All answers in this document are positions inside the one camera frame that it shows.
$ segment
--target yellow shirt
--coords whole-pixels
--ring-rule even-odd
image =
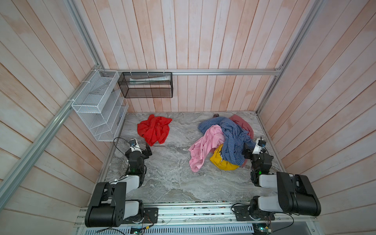
[[[221,157],[221,149],[223,147],[223,144],[219,145],[218,148],[214,151],[213,156],[210,158],[210,161],[216,165],[219,169],[225,170],[225,171],[232,171],[237,169],[239,166],[229,163],[228,161],[225,161]]]

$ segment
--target gray marble surface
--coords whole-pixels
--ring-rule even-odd
[[[249,111],[217,112],[220,116],[231,117],[237,114],[248,122],[255,139],[266,139],[256,114]],[[145,161],[147,173],[143,185],[127,195],[127,199],[141,199],[145,203],[153,202],[191,202],[191,201],[240,201],[250,200],[253,196],[276,195],[270,189],[255,187],[250,179],[251,163],[248,160],[244,168],[234,171],[218,169],[211,161],[210,153],[203,167],[196,173],[191,171],[189,147],[203,134],[197,129],[199,123],[213,117],[213,112],[172,112],[154,113],[155,116],[172,118],[169,135],[163,144],[151,146],[153,155]],[[140,148],[145,148],[145,140],[137,134],[137,124],[149,117],[150,113],[129,113],[121,137],[126,140],[137,138]],[[281,167],[270,145],[266,145],[274,156],[271,172],[280,171]],[[118,148],[128,150],[123,140]],[[119,179],[127,169],[126,157],[118,150],[110,164],[106,180]]]

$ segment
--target wooden wall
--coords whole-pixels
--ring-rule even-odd
[[[75,0],[105,68],[276,68],[313,0]],[[272,76],[174,77],[130,111],[256,110]]]
[[[63,1],[0,1],[0,180],[94,66]],[[72,113],[5,209],[1,234],[68,234],[108,146]]]
[[[375,13],[375,0],[328,1],[261,112],[326,234],[376,233]]]

